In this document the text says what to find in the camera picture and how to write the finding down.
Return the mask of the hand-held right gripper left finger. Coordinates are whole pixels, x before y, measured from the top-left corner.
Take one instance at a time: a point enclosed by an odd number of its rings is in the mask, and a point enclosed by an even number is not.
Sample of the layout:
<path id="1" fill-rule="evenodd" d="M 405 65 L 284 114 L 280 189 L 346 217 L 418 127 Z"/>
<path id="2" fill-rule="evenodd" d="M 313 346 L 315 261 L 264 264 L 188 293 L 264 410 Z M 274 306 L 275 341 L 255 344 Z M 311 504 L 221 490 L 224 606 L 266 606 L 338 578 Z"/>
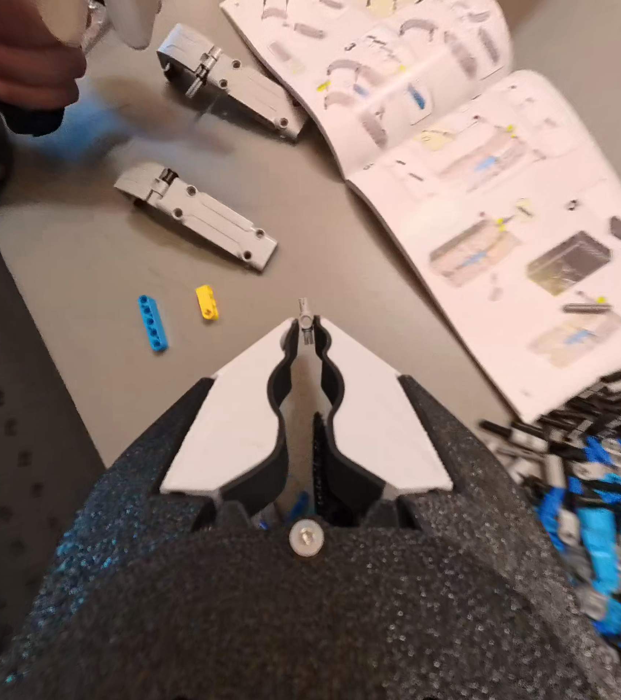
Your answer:
<path id="1" fill-rule="evenodd" d="M 163 495 L 263 511 L 289 472 L 281 404 L 292 388 L 298 321 L 287 319 L 205 382 L 207 393 L 161 481 Z"/>

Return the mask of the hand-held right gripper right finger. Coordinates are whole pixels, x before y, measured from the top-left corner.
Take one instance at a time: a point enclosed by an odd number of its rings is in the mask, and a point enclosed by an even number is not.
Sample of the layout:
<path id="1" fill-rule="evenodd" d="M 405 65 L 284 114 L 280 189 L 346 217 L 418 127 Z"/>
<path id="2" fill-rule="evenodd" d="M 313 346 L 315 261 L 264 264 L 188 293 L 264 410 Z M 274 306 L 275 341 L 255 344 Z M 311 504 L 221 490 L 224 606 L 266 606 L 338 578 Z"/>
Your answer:
<path id="1" fill-rule="evenodd" d="M 406 375 L 321 316 L 314 319 L 330 494 L 356 517 L 379 501 L 454 488 L 443 457 L 403 386 Z"/>

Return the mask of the grey brick panel assembly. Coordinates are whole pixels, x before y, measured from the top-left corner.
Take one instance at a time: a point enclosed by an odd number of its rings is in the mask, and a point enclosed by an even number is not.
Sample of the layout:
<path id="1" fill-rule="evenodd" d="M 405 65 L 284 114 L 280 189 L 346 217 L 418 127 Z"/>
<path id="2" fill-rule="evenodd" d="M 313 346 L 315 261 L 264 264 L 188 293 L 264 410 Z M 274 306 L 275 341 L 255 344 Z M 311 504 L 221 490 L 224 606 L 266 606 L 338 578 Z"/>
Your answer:
<path id="1" fill-rule="evenodd" d="M 275 81 L 178 23 L 157 48 L 167 82 L 185 100 L 223 99 L 280 137 L 296 142 L 308 114 Z"/>

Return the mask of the grey brick frame piece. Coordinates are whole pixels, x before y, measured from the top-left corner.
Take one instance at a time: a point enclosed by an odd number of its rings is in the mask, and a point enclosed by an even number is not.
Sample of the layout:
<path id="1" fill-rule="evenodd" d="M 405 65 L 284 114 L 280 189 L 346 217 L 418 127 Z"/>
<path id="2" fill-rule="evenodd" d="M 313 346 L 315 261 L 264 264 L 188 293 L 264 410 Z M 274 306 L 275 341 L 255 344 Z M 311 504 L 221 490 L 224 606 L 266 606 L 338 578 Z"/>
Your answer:
<path id="1" fill-rule="evenodd" d="M 278 242 L 262 228 L 181 178 L 152 185 L 149 205 L 247 266 L 265 270 Z"/>

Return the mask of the pile of small brick parts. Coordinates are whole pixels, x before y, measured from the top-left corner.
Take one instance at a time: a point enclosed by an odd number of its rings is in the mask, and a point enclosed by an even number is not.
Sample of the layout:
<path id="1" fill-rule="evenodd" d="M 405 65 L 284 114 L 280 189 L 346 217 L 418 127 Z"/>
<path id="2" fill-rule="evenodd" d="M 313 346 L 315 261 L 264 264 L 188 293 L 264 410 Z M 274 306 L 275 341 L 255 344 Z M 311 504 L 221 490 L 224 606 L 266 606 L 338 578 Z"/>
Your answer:
<path id="1" fill-rule="evenodd" d="M 527 423 L 481 420 L 561 556 L 578 605 L 621 662 L 621 370 Z"/>

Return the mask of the grey desk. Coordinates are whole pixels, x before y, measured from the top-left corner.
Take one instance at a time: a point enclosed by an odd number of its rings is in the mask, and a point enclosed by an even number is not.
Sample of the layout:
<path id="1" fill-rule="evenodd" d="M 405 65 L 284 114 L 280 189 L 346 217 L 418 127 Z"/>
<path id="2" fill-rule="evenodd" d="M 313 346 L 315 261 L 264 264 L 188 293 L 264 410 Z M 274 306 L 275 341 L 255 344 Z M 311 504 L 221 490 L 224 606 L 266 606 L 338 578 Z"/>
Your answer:
<path id="1" fill-rule="evenodd" d="M 49 146 L 23 146 L 0 251 L 99 454 L 117 457 L 180 394 L 204 382 L 284 320 L 298 299 L 406 375 L 437 381 L 447 408 L 474 417 L 473 358 L 375 213 L 345 182 L 323 133 L 256 57 L 222 1 L 164 1 L 152 45 L 117 47 L 114 30 L 88 58 L 80 100 Z M 296 142 L 223 99 L 193 104 L 167 82 L 157 48 L 185 24 L 278 83 L 308 114 Z M 114 188 L 158 162 L 262 228 L 278 248 L 259 272 Z M 219 319 L 202 319 L 211 286 Z M 138 297 L 155 299 L 168 350 L 154 353 Z"/>

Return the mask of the person's left hand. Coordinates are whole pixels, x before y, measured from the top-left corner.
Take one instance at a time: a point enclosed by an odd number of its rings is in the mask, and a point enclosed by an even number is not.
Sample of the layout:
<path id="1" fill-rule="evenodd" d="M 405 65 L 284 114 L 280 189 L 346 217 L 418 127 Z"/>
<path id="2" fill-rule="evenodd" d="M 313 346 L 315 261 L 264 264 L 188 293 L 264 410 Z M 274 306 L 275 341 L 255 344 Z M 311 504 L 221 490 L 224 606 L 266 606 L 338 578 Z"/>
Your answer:
<path id="1" fill-rule="evenodd" d="M 54 110 L 79 99 L 86 71 L 78 47 L 54 37 L 31 1 L 0 1 L 0 102 Z"/>

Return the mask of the blue brick beam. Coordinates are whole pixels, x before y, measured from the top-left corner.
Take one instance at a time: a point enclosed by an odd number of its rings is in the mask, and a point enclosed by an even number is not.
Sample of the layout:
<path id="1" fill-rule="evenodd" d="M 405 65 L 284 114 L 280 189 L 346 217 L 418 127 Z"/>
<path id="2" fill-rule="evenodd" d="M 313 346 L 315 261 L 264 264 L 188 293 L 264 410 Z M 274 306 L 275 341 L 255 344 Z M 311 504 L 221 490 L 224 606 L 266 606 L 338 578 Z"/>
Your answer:
<path id="1" fill-rule="evenodd" d="M 140 295 L 138 308 L 150 349 L 156 354 L 164 353 L 169 345 L 156 300 L 148 295 Z"/>

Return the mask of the yellow wedge brick piece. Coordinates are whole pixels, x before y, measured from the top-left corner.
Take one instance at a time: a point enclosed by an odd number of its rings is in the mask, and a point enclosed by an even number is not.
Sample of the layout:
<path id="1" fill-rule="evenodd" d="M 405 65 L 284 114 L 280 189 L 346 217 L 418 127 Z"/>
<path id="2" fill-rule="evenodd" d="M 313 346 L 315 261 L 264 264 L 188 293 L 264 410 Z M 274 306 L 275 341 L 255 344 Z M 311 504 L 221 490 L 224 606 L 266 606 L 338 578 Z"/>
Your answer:
<path id="1" fill-rule="evenodd" d="M 195 289 L 195 296 L 202 319 L 206 322 L 218 320 L 218 305 L 211 286 L 204 284 L 197 287 Z"/>

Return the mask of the black perforated panel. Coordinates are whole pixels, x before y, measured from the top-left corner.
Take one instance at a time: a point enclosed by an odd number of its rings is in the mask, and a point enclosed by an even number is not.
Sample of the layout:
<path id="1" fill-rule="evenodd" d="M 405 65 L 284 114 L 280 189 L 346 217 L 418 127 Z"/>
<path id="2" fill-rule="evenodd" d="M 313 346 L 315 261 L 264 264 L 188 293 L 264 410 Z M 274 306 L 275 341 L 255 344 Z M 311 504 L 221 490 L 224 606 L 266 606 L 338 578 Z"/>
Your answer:
<path id="1" fill-rule="evenodd" d="M 0 254 L 0 652 L 103 471 Z"/>

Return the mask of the open instruction booklet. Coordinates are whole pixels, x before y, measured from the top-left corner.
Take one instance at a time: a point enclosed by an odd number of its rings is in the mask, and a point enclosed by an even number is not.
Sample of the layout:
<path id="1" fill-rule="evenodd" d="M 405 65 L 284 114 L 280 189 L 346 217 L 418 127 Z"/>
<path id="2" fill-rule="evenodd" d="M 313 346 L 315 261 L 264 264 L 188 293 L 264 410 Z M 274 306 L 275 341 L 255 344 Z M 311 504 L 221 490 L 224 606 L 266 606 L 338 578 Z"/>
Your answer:
<path id="1" fill-rule="evenodd" d="M 223 1 L 525 421 L 621 369 L 621 181 L 496 1 Z"/>

